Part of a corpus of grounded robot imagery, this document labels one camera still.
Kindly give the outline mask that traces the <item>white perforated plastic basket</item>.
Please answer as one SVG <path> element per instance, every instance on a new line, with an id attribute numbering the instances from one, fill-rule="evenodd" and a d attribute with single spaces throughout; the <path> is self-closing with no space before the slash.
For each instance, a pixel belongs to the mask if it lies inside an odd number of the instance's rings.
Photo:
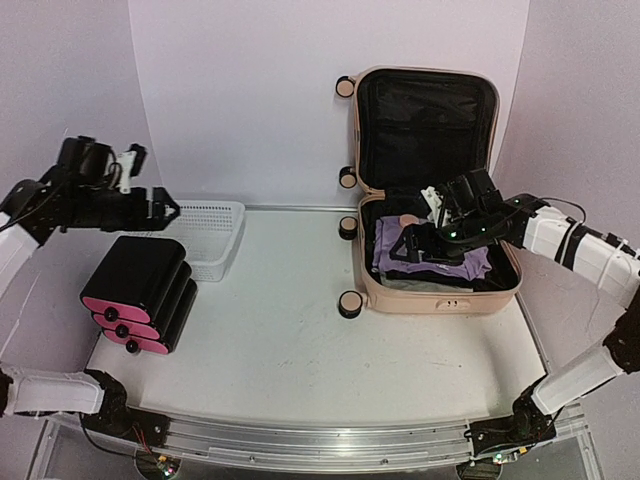
<path id="1" fill-rule="evenodd" d="M 244 232 L 245 205 L 236 201 L 179 200 L 180 215 L 158 235 L 177 240 L 196 282 L 219 282 Z"/>

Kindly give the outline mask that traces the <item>purple shirt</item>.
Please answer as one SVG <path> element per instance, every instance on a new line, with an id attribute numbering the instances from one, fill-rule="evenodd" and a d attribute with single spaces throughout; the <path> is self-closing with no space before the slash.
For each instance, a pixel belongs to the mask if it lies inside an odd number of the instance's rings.
<path id="1" fill-rule="evenodd" d="M 480 247 L 463 255 L 459 265 L 441 262 L 409 262 L 404 259 L 392 259 L 391 250 L 400 242 L 400 253 L 406 252 L 405 242 L 401 240 L 404 228 L 400 225 L 399 216 L 383 216 L 376 220 L 375 239 L 372 259 L 372 270 L 376 273 L 398 272 L 403 274 L 417 274 L 422 272 L 437 273 L 464 280 L 484 279 L 492 270 L 488 258 L 488 248 Z"/>

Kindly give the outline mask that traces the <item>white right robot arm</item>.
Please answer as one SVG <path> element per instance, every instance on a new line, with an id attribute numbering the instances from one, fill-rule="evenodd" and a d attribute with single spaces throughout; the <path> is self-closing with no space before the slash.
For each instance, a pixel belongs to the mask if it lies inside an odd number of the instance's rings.
<path id="1" fill-rule="evenodd" d="M 591 229 L 584 217 L 574 219 L 558 209 L 559 199 L 518 194 L 503 198 L 483 170 L 466 173 L 422 190 L 417 214 L 402 214 L 391 257 L 425 266 L 504 241 L 553 261 L 580 277 L 563 291 L 558 306 L 543 313 L 565 313 L 578 325 L 579 338 L 592 345 L 541 379 L 509 414 L 503 433 L 524 443 L 540 430 L 543 417 L 639 370 L 639 252 L 627 240 Z"/>

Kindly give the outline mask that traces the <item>beige hard-shell suitcase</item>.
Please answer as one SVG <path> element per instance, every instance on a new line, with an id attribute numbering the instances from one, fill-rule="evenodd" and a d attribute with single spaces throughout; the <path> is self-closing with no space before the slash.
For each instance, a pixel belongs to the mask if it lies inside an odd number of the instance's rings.
<path id="1" fill-rule="evenodd" d="M 522 272 L 505 242 L 514 220 L 488 173 L 499 96 L 476 74 L 373 68 L 340 77 L 352 103 L 354 160 L 343 188 L 363 196 L 339 224 L 354 242 L 359 286 L 339 312 L 492 314 Z"/>

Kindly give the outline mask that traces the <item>black pink drawer organizer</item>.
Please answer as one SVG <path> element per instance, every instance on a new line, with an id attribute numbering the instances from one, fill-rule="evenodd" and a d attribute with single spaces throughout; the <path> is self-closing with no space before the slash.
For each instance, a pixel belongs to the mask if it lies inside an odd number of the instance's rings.
<path id="1" fill-rule="evenodd" d="M 198 293 L 184 246 L 120 236 L 80 293 L 105 337 L 136 354 L 175 351 Z"/>

